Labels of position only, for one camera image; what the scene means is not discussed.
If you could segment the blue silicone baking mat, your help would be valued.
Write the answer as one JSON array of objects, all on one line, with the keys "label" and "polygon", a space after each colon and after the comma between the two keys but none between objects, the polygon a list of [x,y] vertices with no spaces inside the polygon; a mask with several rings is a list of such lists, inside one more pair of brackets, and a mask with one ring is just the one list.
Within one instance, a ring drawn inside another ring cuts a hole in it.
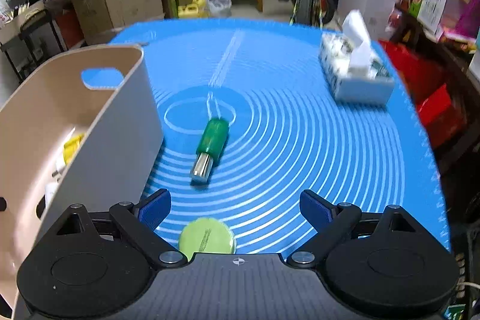
[{"label": "blue silicone baking mat", "polygon": [[[299,211],[302,191],[367,212],[408,210],[450,243],[439,172],[403,85],[385,107],[340,105],[319,61],[318,30],[283,23],[208,19],[139,23],[115,44],[139,44],[163,129],[145,191],[166,188],[169,216],[158,234],[213,217],[240,253],[287,254],[313,234]],[[208,182],[191,169],[208,122],[208,93],[229,121]]]}]

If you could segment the black metal shelf rack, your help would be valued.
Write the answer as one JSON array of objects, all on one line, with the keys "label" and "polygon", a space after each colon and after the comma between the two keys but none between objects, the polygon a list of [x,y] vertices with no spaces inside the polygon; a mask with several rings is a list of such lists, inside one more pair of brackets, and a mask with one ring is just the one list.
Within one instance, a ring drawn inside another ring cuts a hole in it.
[{"label": "black metal shelf rack", "polygon": [[[34,43],[34,36],[46,26],[49,27],[59,52],[65,52],[67,47],[64,39],[54,22],[53,14],[47,9],[43,0],[33,3],[1,27],[1,53],[7,59],[20,84],[49,58],[46,45],[36,46]],[[17,44],[24,44],[28,51],[27,59],[20,65],[14,63],[10,54]]]}]

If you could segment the green handled tool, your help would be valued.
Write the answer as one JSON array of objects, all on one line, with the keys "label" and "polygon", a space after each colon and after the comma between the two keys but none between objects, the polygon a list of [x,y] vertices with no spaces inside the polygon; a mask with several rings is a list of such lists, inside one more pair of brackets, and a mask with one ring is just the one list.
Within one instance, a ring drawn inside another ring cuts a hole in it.
[{"label": "green handled tool", "polygon": [[196,160],[190,172],[192,181],[202,184],[208,182],[212,168],[218,163],[230,129],[230,122],[221,116],[213,93],[208,93],[206,106],[208,122],[199,140]]}]

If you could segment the stacked cardboard box lower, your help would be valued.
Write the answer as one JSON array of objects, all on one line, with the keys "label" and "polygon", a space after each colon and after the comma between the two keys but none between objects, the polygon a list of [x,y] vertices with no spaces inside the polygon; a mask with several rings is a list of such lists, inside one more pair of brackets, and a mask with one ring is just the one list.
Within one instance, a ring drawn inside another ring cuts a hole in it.
[{"label": "stacked cardboard box lower", "polygon": [[162,0],[72,0],[87,43],[103,33],[164,18]]}]

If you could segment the yellow plastic jug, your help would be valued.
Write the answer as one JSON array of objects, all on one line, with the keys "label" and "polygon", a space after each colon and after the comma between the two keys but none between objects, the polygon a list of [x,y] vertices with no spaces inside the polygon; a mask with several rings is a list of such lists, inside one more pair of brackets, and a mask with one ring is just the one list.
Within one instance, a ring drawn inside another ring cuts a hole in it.
[{"label": "yellow plastic jug", "polygon": [[179,19],[200,19],[209,16],[206,0],[192,0],[186,6],[177,7]]}]

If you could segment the green round lid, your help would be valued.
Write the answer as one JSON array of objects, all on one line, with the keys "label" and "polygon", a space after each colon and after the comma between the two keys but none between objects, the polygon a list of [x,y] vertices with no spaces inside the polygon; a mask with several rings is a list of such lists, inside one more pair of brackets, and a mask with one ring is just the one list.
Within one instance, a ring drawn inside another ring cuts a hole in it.
[{"label": "green round lid", "polygon": [[236,240],[233,232],[221,221],[197,218],[181,231],[178,248],[191,260],[195,253],[235,253]]}]

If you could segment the green white carton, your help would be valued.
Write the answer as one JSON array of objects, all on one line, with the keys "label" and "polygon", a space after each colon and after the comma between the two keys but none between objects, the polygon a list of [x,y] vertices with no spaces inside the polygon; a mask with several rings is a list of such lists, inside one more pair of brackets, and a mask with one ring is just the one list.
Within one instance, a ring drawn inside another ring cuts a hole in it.
[{"label": "green white carton", "polygon": [[440,21],[448,0],[412,0],[409,7],[411,16],[430,33],[439,31]]}]

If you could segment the beige plastic storage basket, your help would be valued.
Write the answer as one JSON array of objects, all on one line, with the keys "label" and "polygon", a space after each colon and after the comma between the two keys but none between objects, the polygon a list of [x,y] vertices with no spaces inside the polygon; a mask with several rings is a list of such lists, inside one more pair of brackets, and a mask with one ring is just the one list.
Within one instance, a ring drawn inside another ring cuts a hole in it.
[{"label": "beige plastic storage basket", "polygon": [[1,108],[1,317],[20,265],[72,204],[137,202],[164,140],[143,48],[57,55]]}]

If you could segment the yellow red toy nut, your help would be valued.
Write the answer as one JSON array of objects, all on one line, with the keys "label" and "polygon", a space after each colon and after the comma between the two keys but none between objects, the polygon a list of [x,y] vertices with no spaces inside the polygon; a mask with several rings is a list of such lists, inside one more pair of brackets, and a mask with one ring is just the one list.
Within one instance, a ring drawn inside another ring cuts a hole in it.
[{"label": "yellow red toy nut", "polygon": [[81,142],[84,139],[85,134],[80,133],[76,136],[71,137],[65,144],[63,149],[63,158],[64,163],[67,165],[73,159],[75,153],[80,148]]}]

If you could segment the white pill bottle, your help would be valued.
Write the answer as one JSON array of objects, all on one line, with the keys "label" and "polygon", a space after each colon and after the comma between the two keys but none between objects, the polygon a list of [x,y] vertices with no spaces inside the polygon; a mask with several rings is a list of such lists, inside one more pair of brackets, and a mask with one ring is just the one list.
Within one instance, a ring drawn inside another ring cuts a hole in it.
[{"label": "white pill bottle", "polygon": [[57,190],[58,190],[58,186],[59,183],[54,180],[52,182],[49,182],[46,184],[46,187],[45,187],[45,203],[46,203],[46,207],[48,207],[50,205],[50,202],[52,202]]}]

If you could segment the clear plastic bag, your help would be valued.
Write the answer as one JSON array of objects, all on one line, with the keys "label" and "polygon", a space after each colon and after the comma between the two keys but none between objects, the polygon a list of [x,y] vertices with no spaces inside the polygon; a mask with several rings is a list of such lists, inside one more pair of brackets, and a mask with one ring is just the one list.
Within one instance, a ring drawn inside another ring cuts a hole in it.
[{"label": "clear plastic bag", "polygon": [[210,16],[228,18],[231,15],[232,0],[205,0]]}]

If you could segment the white tissue pack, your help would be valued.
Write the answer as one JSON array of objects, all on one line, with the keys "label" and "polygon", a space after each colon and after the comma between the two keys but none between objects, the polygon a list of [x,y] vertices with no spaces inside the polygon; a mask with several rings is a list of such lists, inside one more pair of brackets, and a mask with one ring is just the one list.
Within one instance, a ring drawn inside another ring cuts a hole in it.
[{"label": "white tissue pack", "polygon": [[351,10],[341,32],[323,32],[320,64],[337,102],[385,106],[394,78],[372,46],[359,10]]}]

